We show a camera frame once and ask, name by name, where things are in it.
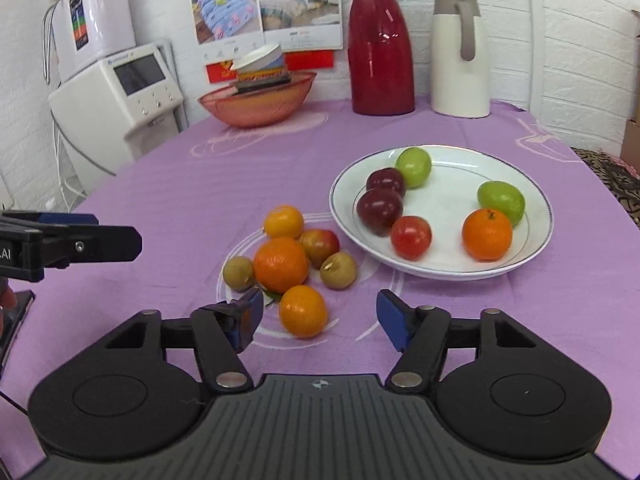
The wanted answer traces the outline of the red apple-like fruit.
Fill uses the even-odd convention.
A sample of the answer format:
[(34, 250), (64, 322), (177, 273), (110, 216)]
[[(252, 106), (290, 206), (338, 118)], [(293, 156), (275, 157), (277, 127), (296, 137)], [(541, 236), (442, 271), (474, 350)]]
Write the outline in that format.
[(396, 254), (410, 261), (419, 260), (432, 244), (430, 224), (418, 216), (402, 216), (390, 231), (390, 242)]

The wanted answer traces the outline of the dark red plum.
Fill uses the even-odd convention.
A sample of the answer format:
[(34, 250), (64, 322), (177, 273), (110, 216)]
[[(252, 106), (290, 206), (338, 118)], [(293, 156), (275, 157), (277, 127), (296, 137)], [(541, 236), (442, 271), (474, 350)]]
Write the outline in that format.
[(371, 188), (358, 200), (356, 211), (372, 233), (386, 236), (404, 213), (404, 203), (400, 194), (391, 188)]
[(366, 189), (370, 191), (374, 188), (388, 188), (395, 191), (400, 197), (405, 197), (407, 191), (404, 177), (394, 167), (385, 167), (369, 174)]

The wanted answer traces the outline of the green oval fruit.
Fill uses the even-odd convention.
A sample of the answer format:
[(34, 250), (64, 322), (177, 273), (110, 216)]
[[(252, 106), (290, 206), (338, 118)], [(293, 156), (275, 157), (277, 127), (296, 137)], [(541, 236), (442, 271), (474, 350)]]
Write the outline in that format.
[(526, 200), (514, 185), (503, 181), (487, 181), (477, 189), (477, 200), (482, 208), (501, 211), (517, 226), (525, 212)]

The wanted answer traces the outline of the round green fruit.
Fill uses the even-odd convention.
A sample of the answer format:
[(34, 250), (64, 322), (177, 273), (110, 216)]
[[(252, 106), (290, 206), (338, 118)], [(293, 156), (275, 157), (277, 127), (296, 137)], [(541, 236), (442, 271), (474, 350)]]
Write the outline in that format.
[(420, 188), (431, 174), (431, 155), (417, 146), (406, 148), (397, 157), (395, 168), (404, 177), (407, 188)]

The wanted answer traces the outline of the brownish green fruit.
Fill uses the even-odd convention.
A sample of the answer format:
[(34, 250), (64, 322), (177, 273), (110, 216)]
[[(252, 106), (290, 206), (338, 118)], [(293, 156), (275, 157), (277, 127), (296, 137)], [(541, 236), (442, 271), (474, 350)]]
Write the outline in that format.
[(334, 290), (349, 288), (358, 278), (358, 266), (347, 252), (336, 252), (320, 268), (320, 278), (326, 287)]
[(222, 268), (224, 284), (235, 292), (242, 292), (255, 284), (253, 261), (244, 256), (234, 256)]

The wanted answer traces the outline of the front orange citrus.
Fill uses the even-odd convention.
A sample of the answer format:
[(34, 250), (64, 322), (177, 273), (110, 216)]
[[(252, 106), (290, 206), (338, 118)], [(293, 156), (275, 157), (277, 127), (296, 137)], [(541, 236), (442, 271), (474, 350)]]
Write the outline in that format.
[(289, 333), (306, 339), (324, 330), (329, 321), (329, 310), (320, 292), (307, 285), (297, 285), (280, 299), (279, 318)]

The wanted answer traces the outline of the large orange mandarin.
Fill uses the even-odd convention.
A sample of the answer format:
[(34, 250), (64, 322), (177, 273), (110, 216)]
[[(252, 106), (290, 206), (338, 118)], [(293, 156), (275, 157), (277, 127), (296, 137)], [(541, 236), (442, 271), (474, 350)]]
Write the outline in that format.
[(309, 261), (303, 245), (288, 237), (267, 240), (253, 259), (256, 281), (279, 295), (303, 285), (308, 278)]

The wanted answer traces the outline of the small yellow orange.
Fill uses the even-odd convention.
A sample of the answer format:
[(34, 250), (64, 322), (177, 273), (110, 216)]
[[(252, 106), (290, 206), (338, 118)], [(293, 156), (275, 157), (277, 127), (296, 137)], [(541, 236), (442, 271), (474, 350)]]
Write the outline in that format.
[(297, 238), (304, 230), (304, 216), (291, 205), (270, 210), (264, 220), (264, 232), (269, 238)]

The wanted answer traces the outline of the red yellow peach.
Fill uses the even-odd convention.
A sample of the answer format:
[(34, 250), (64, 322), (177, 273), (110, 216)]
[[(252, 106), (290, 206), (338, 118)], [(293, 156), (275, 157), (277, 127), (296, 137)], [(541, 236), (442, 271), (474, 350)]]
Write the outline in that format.
[(315, 269), (320, 269), (329, 256), (340, 251), (340, 241), (330, 230), (305, 230), (298, 241), (303, 245), (306, 256)]

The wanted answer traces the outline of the purple tablecloth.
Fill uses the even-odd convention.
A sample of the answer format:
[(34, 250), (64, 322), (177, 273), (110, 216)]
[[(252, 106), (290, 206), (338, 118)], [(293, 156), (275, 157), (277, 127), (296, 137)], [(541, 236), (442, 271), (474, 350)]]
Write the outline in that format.
[(291, 205), (330, 228), (336, 176), (364, 155), (412, 144), (472, 148), (526, 172), (554, 212), (547, 248), (518, 270), (466, 283), (422, 280), (359, 255), (360, 281), (326, 293), (326, 334), (295, 340), (267, 313), (242, 355), (250, 374), (386, 376), (398, 355), (376, 322), (382, 288), (456, 318), (498, 308), (606, 385), (613, 414), (598, 452), (636, 476), (639, 231), (612, 193), (564, 142), (511, 104), (463, 120), (427, 106), (404, 116), (361, 116), (342, 101), (308, 103), (288, 124), (267, 130), (232, 130), (206, 118), (85, 201), (82, 210), (102, 223), (134, 226), (142, 254), (132, 263), (51, 270), (35, 286), (1, 379), (1, 456), (11, 474), (21, 477), (43, 458), (22, 413), (41, 378), (140, 310), (183, 318), (218, 301), (224, 260), (256, 247), (268, 211)]

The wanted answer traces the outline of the white water dispenser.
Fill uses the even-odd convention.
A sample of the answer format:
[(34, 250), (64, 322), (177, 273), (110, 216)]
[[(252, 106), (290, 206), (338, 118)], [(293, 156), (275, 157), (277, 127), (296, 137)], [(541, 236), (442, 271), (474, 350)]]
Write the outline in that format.
[(166, 41), (96, 61), (55, 89), (49, 105), (88, 195), (188, 125)]

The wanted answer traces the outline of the white round plate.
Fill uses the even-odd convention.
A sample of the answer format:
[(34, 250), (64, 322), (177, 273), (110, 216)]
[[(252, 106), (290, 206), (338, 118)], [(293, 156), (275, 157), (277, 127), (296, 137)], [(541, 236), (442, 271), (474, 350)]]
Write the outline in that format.
[[(344, 168), (332, 183), (332, 217), (364, 252), (386, 266), (420, 278), (465, 282), (506, 274), (533, 260), (547, 247), (554, 229), (553, 210), (544, 191), (525, 172), (469, 148), (438, 144), (422, 144), (420, 148), (430, 154), (432, 171), (424, 185), (407, 192), (404, 213), (425, 219), (434, 238), (418, 261), (398, 256), (390, 239), (372, 233), (357, 214), (357, 202), (366, 192), (369, 174), (394, 166), (403, 148), (363, 156)], [(480, 206), (476, 193), (486, 181), (508, 182), (525, 198), (524, 216), (514, 228), (512, 244), (494, 262), (473, 259), (463, 248), (461, 236), (463, 221)]]

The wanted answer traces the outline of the white purifier top unit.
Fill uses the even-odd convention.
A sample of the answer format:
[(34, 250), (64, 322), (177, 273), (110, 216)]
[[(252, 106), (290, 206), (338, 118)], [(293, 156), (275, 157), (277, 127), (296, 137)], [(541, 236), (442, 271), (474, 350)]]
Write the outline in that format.
[(63, 82), (101, 58), (136, 45), (128, 0), (61, 0), (52, 28)]

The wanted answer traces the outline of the orange glass bowl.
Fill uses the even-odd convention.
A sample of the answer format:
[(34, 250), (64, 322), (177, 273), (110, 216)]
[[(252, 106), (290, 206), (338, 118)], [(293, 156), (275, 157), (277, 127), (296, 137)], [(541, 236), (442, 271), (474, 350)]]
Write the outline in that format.
[(291, 81), (240, 93), (232, 84), (208, 92), (198, 102), (209, 114), (235, 128), (274, 125), (291, 117), (303, 104), (316, 79), (314, 72), (294, 72)]

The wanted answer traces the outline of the stacked patterned bowls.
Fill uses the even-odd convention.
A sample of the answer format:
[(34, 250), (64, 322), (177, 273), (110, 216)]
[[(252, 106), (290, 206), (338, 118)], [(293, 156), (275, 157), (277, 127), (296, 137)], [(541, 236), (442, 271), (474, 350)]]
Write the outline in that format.
[(264, 68), (238, 73), (234, 86), (239, 93), (246, 93), (280, 86), (290, 81), (291, 75), (286, 67)]

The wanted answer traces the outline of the leopard print cloth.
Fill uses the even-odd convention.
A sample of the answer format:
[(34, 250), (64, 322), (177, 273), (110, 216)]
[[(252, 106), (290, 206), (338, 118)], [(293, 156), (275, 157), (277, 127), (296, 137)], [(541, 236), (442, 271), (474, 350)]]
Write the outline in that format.
[(626, 162), (605, 152), (573, 148), (574, 153), (614, 195), (636, 226), (640, 226), (639, 175)]

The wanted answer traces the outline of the red thermos jug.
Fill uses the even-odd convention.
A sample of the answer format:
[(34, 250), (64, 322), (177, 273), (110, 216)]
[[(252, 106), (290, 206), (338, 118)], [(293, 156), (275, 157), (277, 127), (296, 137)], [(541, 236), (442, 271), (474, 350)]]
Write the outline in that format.
[(352, 0), (347, 54), (355, 113), (395, 116), (414, 111), (411, 44), (397, 0)]

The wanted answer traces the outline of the white thermos jug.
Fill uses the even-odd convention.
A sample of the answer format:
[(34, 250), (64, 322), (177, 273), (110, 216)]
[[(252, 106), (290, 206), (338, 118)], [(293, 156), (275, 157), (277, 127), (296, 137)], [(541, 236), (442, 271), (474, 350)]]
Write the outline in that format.
[(442, 115), (490, 113), (490, 63), (477, 0), (435, 0), (431, 32), (431, 106)]

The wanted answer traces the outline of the flat cardboard box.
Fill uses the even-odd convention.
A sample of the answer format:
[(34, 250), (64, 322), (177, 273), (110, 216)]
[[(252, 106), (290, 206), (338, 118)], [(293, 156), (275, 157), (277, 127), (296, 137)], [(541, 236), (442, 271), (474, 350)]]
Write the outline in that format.
[(640, 168), (640, 127), (633, 119), (628, 119), (620, 158), (635, 170)]

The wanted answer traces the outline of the bedding calendar poster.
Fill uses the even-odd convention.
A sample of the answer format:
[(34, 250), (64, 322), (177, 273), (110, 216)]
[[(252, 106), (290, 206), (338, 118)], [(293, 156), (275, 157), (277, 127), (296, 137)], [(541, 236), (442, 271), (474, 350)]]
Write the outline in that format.
[(211, 84), (265, 44), (278, 44), (291, 70), (327, 70), (343, 47), (342, 0), (191, 0), (191, 12)]

